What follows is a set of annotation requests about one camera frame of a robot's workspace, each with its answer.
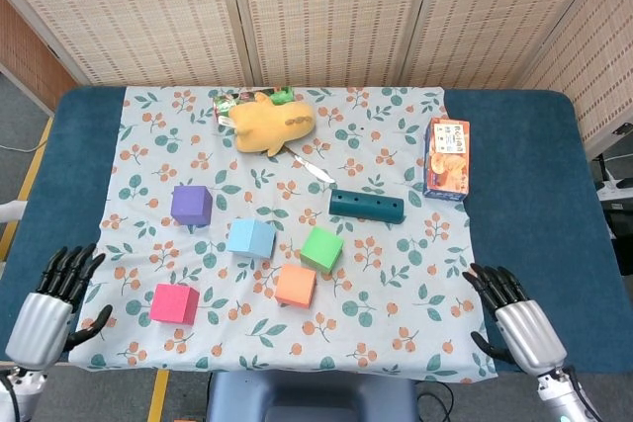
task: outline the blue cube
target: blue cube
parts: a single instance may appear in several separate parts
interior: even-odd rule
[[[204,226],[211,222],[213,199],[207,187],[186,185],[174,187],[171,216],[180,224]]]
[[[275,228],[257,219],[236,219],[230,225],[227,249],[246,257],[270,259]]]

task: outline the orange cube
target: orange cube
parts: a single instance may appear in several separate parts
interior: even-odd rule
[[[312,269],[286,264],[279,274],[275,298],[280,303],[308,308],[316,280],[317,273]]]

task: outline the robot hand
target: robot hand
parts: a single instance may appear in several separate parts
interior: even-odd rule
[[[462,275],[479,294],[507,345],[496,348],[474,331],[471,337],[480,350],[537,377],[539,396],[554,420],[601,421],[578,383],[574,367],[565,366],[567,351],[540,305],[527,296],[508,269],[471,267],[476,276]]]
[[[62,353],[96,336],[108,322],[111,305],[102,308],[90,327],[68,334],[88,283],[105,259],[104,254],[92,258],[95,247],[57,251],[36,291],[27,295],[6,348],[16,367],[0,373],[0,421],[31,420],[44,390],[45,370]]]

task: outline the yellow tape line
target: yellow tape line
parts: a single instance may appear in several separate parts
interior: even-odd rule
[[[169,372],[167,370],[158,370],[158,373],[156,373],[156,381],[154,382],[154,393],[151,396],[151,405],[149,406],[149,413],[147,414],[147,422],[160,422],[168,380]]]
[[[48,140],[48,134],[50,133],[51,126],[52,119],[49,119],[46,123],[46,126],[44,127],[44,132],[42,132],[40,144]],[[45,149],[46,146],[36,150],[36,154],[33,156],[33,160],[31,160],[31,165],[29,166],[27,176],[24,179],[24,182],[22,182],[22,188],[20,189],[20,193],[18,194],[18,200],[27,200],[29,198],[29,193],[31,192],[33,183],[36,181],[36,175],[38,175],[38,170],[40,170],[40,164],[42,163],[42,157],[44,156]],[[9,222],[7,224],[7,227],[5,227],[4,232],[2,233],[2,239],[0,239],[0,261],[7,260],[9,249],[11,247],[11,242],[13,241],[13,236],[15,235],[17,228],[18,223],[16,221]]]

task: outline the yellow plush toy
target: yellow plush toy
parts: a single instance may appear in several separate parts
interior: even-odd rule
[[[306,103],[275,106],[268,96],[255,94],[255,101],[234,106],[228,116],[235,124],[235,148],[240,152],[268,150],[272,157],[288,140],[307,135],[315,128],[315,115]]]

